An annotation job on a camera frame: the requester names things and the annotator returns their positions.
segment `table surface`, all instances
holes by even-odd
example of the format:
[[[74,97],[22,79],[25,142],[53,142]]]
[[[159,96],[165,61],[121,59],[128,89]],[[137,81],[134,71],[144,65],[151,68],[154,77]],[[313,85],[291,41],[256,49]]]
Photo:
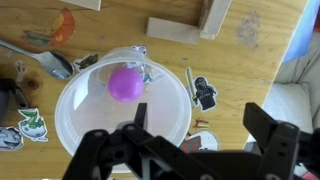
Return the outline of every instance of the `table surface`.
[[[0,0],[0,39],[35,53],[56,50],[71,61],[120,46],[144,45],[149,57],[171,70],[184,85],[185,69],[192,67],[194,77],[205,76],[216,87],[217,107],[206,113],[194,109],[191,126],[196,118],[210,121],[210,131],[217,135],[221,150],[242,149],[248,136],[242,125],[245,103],[261,105],[264,101],[306,3],[233,0],[216,39],[200,39],[198,45],[189,45],[147,37],[147,19],[152,16],[197,25],[201,0],[105,0],[100,12],[56,0]],[[24,30],[46,33],[63,8],[72,11],[76,22],[74,34],[63,45],[35,47],[21,40]],[[1,178],[62,177],[71,156],[56,134],[54,111],[68,80],[50,77],[37,61],[5,48],[0,48],[0,58],[1,78],[15,79],[14,62],[26,63],[27,73],[19,85],[31,106],[44,117],[50,139],[41,143],[24,138],[22,149],[0,152]],[[38,87],[30,87],[30,81]],[[17,127],[22,119],[11,98],[1,127]]]

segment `white cushion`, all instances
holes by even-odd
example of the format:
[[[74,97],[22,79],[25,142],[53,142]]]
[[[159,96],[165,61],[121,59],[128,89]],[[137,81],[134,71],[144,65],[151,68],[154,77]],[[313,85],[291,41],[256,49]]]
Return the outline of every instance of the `white cushion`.
[[[274,83],[262,109],[275,120],[290,122],[304,132],[313,132],[309,94],[302,85]],[[253,141],[250,135],[247,142]]]

